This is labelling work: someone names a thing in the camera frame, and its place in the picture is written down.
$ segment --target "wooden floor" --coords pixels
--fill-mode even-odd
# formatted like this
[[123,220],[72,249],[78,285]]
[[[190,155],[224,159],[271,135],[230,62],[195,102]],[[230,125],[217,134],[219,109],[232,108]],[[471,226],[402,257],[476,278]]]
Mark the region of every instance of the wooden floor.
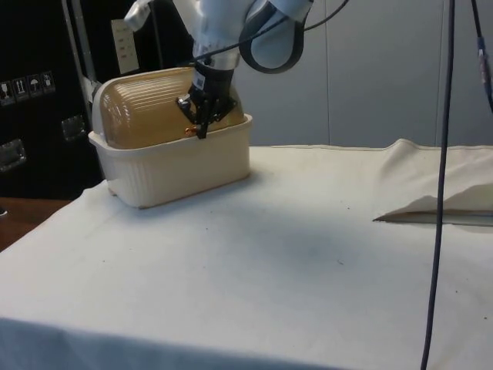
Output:
[[0,217],[0,252],[69,203],[67,200],[0,198],[0,209],[7,211]]

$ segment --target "black case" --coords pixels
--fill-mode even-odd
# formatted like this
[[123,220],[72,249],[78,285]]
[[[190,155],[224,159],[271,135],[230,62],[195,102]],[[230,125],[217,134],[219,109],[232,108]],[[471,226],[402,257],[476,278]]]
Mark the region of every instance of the black case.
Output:
[[[102,174],[87,135],[72,132],[68,141],[62,128],[62,121],[78,117],[90,131],[62,3],[2,2],[1,19],[0,83],[31,75],[41,79],[45,72],[53,83],[46,93],[0,106],[0,146],[21,140],[27,159],[0,173],[0,197],[74,199]],[[14,163],[10,156],[0,154]]]

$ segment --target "cloth fold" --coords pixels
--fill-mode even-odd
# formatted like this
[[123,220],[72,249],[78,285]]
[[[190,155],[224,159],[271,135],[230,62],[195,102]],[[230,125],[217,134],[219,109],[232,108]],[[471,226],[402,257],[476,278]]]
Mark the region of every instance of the cloth fold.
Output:
[[[398,140],[377,168],[375,220],[433,223],[440,149]],[[493,147],[448,151],[444,222],[493,226]]]

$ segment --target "white wall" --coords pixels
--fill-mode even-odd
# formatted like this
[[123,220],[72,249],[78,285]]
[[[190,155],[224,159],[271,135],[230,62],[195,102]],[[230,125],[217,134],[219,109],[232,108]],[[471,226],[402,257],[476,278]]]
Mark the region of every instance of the white wall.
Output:
[[[308,24],[341,0],[316,0]],[[191,19],[187,0],[175,0]],[[253,144],[387,146],[400,137],[440,141],[448,0],[350,0],[327,26],[307,34],[300,64],[278,76],[242,64],[236,86],[253,114]],[[478,0],[493,54],[493,2]],[[493,144],[478,72],[469,1],[457,2],[452,144]]]

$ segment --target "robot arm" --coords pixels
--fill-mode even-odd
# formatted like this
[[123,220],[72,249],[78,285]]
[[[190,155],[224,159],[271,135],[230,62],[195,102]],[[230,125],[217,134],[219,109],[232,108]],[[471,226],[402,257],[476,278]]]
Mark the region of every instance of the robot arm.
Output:
[[[137,0],[126,16],[136,30],[150,13],[148,3]],[[193,84],[177,103],[205,139],[211,123],[220,121],[236,105],[230,97],[234,69],[240,57],[262,73],[281,73],[293,67],[304,49],[304,25],[313,0],[200,0],[193,31],[196,58]],[[252,36],[275,23],[266,34]],[[198,59],[227,46],[240,47]]]

